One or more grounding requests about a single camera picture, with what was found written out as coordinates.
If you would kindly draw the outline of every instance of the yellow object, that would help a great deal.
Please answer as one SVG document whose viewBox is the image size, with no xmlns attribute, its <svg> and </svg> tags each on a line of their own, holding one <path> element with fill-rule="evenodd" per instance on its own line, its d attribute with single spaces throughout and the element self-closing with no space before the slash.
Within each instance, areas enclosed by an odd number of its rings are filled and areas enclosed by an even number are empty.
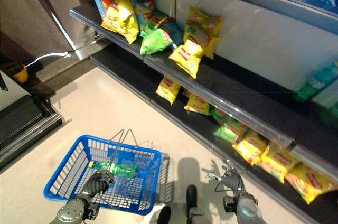
<svg viewBox="0 0 338 224">
<path fill-rule="evenodd" d="M 232 147 L 251 165 L 256 164 L 259 155 L 265 150 L 269 140 L 263 138 L 254 130 L 250 130 L 244 136 L 243 140 Z"/>
<path fill-rule="evenodd" d="M 281 183 L 284 183 L 286 174 L 299 163 L 299 160 L 289 155 L 289 150 L 278 150 L 278 147 L 273 143 L 267 146 L 260 158 L 260 166 Z"/>
<path fill-rule="evenodd" d="M 9 62 L 1 66 L 9 71 L 9 74 L 18 82 L 25 83 L 28 80 L 27 67 L 23 63 Z"/>
<path fill-rule="evenodd" d="M 202 51 L 202 48 L 198 44 L 188 39 L 184 45 L 177 47 L 169 58 L 174 60 L 179 67 L 183 68 L 196 79 Z"/>
<path fill-rule="evenodd" d="M 203 115 L 209 115 L 209 103 L 191 92 L 189 94 L 188 104 L 184 108 Z"/>
<path fill-rule="evenodd" d="M 179 84 L 164 76 L 163 80 L 158 85 L 156 93 L 169 101 L 170 104 L 173 104 L 177 94 L 179 93 L 180 87 L 181 86 Z"/>
<path fill-rule="evenodd" d="M 187 39 L 197 43 L 203 49 L 202 55 L 213 59 L 213 53 L 219 39 L 218 36 L 208 33 L 192 21 L 187 21 L 184 26 L 183 42 Z"/>
<path fill-rule="evenodd" d="M 223 23 L 222 17 L 210 15 L 192 6 L 190 6 L 188 20 L 197 23 L 205 31 L 216 36 Z"/>
<path fill-rule="evenodd" d="M 101 26 L 123 35 L 132 44 L 138 35 L 138 23 L 130 0 L 113 0 Z"/>
<path fill-rule="evenodd" d="M 337 185 L 303 163 L 295 166 L 287 175 L 290 182 L 307 204 L 310 204 L 318 195 L 337 190 Z"/>
</svg>

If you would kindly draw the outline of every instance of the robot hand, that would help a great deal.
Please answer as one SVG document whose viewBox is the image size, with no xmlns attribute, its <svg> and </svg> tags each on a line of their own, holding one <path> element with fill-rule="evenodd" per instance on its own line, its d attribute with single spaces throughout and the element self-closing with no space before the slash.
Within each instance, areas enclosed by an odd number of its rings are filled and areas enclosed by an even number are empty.
<svg viewBox="0 0 338 224">
<path fill-rule="evenodd" d="M 222 177 L 213 173 L 208 173 L 208 177 L 220 181 L 223 185 L 230 188 L 233 196 L 225 196 L 223 205 L 226 212 L 234 212 L 237 215 L 238 224 L 266 224 L 263 220 L 258 202 L 255 197 L 245 190 L 241 175 L 235 166 L 226 160 L 225 173 Z"/>
<path fill-rule="evenodd" d="M 104 193 L 113 182 L 114 177 L 109 171 L 95 172 L 84 184 L 82 191 L 58 211 L 50 224 L 80 224 L 85 219 L 95 220 L 100 206 L 90 201 L 97 193 Z"/>
</svg>

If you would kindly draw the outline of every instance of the green chip bag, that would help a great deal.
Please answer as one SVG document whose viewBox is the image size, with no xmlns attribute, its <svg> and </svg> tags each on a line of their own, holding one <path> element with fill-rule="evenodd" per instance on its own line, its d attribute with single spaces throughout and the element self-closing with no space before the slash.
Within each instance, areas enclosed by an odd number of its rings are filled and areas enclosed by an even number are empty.
<svg viewBox="0 0 338 224">
<path fill-rule="evenodd" d="M 220 125 L 222 124 L 225 116 L 227 115 L 223 111 L 221 111 L 220 109 L 217 109 L 216 107 L 211 108 L 210 114 L 213 117 L 213 119 L 215 119 L 216 122 Z"/>
<path fill-rule="evenodd" d="M 225 115 L 222 125 L 213 134 L 233 144 L 244 135 L 247 129 L 246 125 Z"/>
<path fill-rule="evenodd" d="M 162 23 L 169 19 L 164 13 L 155 10 L 150 20 L 145 25 L 143 31 L 141 31 L 140 36 L 145 37 L 147 34 L 154 32 Z"/>
<path fill-rule="evenodd" d="M 170 36 L 164 30 L 157 29 L 143 38 L 140 53 L 146 55 L 163 51 L 172 43 Z"/>
</svg>

